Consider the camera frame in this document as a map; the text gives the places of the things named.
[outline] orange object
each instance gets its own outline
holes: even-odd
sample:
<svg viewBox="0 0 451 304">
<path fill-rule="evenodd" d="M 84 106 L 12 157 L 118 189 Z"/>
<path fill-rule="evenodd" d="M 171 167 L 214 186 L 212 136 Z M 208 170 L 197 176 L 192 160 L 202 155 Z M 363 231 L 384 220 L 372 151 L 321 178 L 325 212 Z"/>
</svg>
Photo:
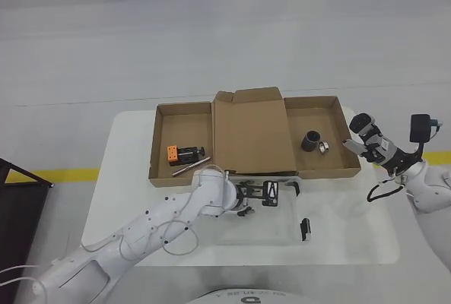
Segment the orange object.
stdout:
<svg viewBox="0 0 451 304">
<path fill-rule="evenodd" d="M 168 146 L 167 147 L 167 161 L 173 162 L 178 160 L 178 147 Z"/>
</svg>

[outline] box lid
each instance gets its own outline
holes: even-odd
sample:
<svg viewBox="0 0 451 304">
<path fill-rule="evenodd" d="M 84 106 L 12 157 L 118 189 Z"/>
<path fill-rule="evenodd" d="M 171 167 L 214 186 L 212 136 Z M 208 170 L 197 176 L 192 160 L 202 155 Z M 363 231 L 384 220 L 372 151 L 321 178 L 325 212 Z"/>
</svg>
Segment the box lid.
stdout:
<svg viewBox="0 0 451 304">
<path fill-rule="evenodd" d="M 296 172 L 286 108 L 277 87 L 218 92 L 214 159 L 237 174 Z"/>
</svg>

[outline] cardboard box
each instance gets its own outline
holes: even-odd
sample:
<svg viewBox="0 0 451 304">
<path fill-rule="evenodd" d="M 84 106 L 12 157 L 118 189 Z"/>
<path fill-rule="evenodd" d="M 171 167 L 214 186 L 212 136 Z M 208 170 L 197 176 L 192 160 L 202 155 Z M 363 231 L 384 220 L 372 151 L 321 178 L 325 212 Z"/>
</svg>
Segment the cardboard box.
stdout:
<svg viewBox="0 0 451 304">
<path fill-rule="evenodd" d="M 286 108 L 277 87 L 220 92 L 214 99 L 215 163 L 235 174 L 296 173 Z"/>
<path fill-rule="evenodd" d="M 156 108 L 151 148 L 149 181 L 155 187 L 190 185 L 194 170 L 177 177 L 171 174 L 184 166 L 170 166 L 167 147 L 204 147 L 205 164 L 213 162 L 213 127 L 211 103 L 162 104 Z"/>
<path fill-rule="evenodd" d="M 284 98 L 298 176 L 302 179 L 337 179 L 360 172 L 357 155 L 342 144 L 351 138 L 336 96 Z M 330 150 L 305 152 L 301 141 L 309 130 L 320 133 Z"/>
<path fill-rule="evenodd" d="M 309 130 L 328 141 L 330 151 L 304 152 Z M 190 185 L 196 169 L 216 164 L 237 175 L 295 176 L 302 179 L 352 177 L 357 155 L 341 142 L 351 138 L 337 97 L 281 96 L 277 87 L 218 92 L 212 103 L 157 106 L 149 180 L 156 187 Z M 211 161 L 180 176 L 167 147 L 204 147 Z"/>
</svg>

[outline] yellow stripe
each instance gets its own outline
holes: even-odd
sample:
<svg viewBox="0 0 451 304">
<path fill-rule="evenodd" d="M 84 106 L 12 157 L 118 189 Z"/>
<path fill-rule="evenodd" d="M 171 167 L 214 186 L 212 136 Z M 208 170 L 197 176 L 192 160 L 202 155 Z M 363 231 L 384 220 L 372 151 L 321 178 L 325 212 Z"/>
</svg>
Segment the yellow stripe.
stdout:
<svg viewBox="0 0 451 304">
<path fill-rule="evenodd" d="M 56 170 L 40 170 L 32 173 L 40 176 L 50 182 L 94 182 L 98 178 L 100 168 L 79 168 L 79 169 L 56 169 Z M 31 178 L 23 176 L 22 174 L 10 171 L 5 182 L 30 182 Z"/>
<path fill-rule="evenodd" d="M 451 164 L 451 151 L 425 152 L 423 158 L 432 165 Z M 77 168 L 77 169 L 54 169 L 33 171 L 50 182 L 95 182 L 98 178 L 100 168 Z M 11 171 L 6 182 L 29 182 L 32 179 L 23 176 L 20 173 Z"/>
<path fill-rule="evenodd" d="M 451 151 L 425 152 L 423 158 L 431 165 L 451 164 Z"/>
</svg>

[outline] black metal frame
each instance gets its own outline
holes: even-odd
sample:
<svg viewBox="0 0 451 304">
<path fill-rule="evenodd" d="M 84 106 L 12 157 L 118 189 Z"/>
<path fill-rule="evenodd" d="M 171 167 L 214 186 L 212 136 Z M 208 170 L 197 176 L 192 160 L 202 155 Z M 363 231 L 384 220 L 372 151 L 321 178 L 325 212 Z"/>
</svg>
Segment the black metal frame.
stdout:
<svg viewBox="0 0 451 304">
<path fill-rule="evenodd" d="M 0 164 L 4 164 L 4 165 L 8 166 L 9 169 L 12 169 L 14 171 L 19 172 L 20 174 L 23 174 L 23 175 L 25 175 L 27 177 L 30 177 L 30 178 L 34 179 L 35 181 L 37 181 L 37 182 L 40 182 L 40 183 L 42 183 L 44 185 L 47 185 L 50 188 L 55 186 L 55 184 L 53 184 L 52 182 L 47 181 L 45 179 L 42 179 L 39 176 L 36 176 L 33 173 L 31 173 L 29 171 L 26 171 L 26 170 L 20 168 L 19 166 L 16 166 L 13 163 L 10 163 L 7 160 L 4 160 L 2 158 L 0 158 Z"/>
<path fill-rule="evenodd" d="M 5 183 L 10 170 L 32 181 Z M 25 264 L 49 189 L 54 184 L 0 158 L 0 270 Z M 23 269 L 0 274 L 0 281 L 21 277 Z M 0 304 L 13 303 L 19 282 L 0 287 Z"/>
</svg>

